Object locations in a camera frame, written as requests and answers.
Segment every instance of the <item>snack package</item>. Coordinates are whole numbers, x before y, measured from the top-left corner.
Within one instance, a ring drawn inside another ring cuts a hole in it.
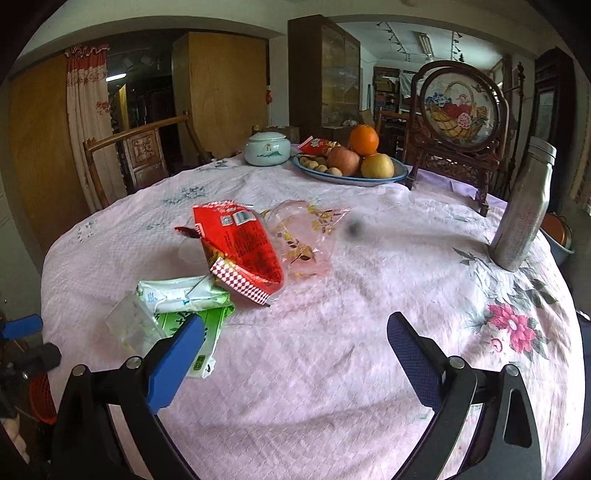
[[[187,375],[208,377],[215,365],[213,353],[223,321],[235,310],[230,294],[216,285],[212,276],[206,275],[141,281],[136,295],[153,315],[152,322],[162,331],[164,338],[173,336],[191,313],[197,313],[201,317],[205,325],[205,340]]]
[[[254,212],[226,200],[193,207],[210,272],[252,301],[265,305],[283,287],[283,270]]]
[[[298,145],[297,148],[306,155],[328,157],[330,150],[339,146],[340,144],[338,142],[331,142],[330,140],[309,136],[303,143]]]
[[[265,213],[265,226],[281,265],[290,276],[324,275],[331,269],[335,227],[350,208],[324,209],[288,200]]]
[[[152,313],[200,312],[230,303],[230,294],[208,275],[141,281],[136,293]]]
[[[234,304],[230,304],[226,307],[197,312],[205,324],[205,340],[187,372],[188,377],[206,378],[211,375],[216,364],[213,353],[222,332],[223,321],[234,312],[234,309]],[[166,336],[173,336],[191,314],[192,312],[157,313],[154,317]]]

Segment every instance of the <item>floral curtain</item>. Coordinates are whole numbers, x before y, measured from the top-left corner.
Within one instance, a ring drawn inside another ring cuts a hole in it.
[[[76,45],[66,50],[67,111],[70,142],[80,185],[91,213],[101,209],[95,186],[90,179],[82,143],[113,135],[109,93],[106,82],[108,46]],[[94,153],[96,169],[110,202],[127,195],[114,145]]]

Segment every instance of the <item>clear plastic bag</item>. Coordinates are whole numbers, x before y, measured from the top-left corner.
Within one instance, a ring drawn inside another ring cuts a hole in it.
[[[335,228],[350,210],[287,200],[264,213],[269,238],[289,276],[307,278],[330,272]]]

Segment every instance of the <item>jar lid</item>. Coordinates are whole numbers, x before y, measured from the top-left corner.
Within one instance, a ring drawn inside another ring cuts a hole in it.
[[[271,140],[281,140],[282,138],[287,138],[287,137],[284,134],[279,133],[279,132],[259,132],[257,134],[254,134],[252,137],[250,137],[249,140],[268,142]]]

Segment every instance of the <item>fluorescent light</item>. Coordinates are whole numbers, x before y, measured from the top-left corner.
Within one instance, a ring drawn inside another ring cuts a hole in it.
[[[122,79],[123,77],[126,77],[127,74],[126,73],[120,73],[117,75],[113,75],[112,77],[107,77],[107,82],[110,82],[111,80],[119,80]]]
[[[423,53],[433,57],[433,46],[431,45],[431,39],[426,33],[417,32],[418,42],[421,44]]]

